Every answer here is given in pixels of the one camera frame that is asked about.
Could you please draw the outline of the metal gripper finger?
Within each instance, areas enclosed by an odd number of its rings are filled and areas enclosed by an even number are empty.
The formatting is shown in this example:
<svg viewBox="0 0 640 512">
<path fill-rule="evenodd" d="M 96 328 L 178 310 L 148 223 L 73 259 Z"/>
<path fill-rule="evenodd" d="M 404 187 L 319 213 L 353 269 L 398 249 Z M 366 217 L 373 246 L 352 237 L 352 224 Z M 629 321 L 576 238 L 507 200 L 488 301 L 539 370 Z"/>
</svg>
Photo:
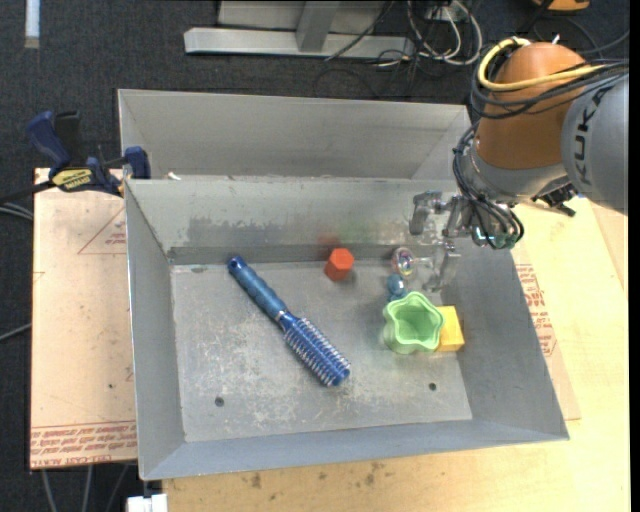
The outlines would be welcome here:
<svg viewBox="0 0 640 512">
<path fill-rule="evenodd" d="M 427 276 L 423 279 L 425 291 L 437 292 L 447 287 L 454 279 L 461 254 L 453 241 L 441 242 L 432 256 L 427 259 Z"/>
<path fill-rule="evenodd" d="M 424 232 L 430 215 L 444 212 L 441 191 L 426 191 L 413 197 L 413 213 L 409 220 L 409 232 L 417 236 Z"/>
</svg>

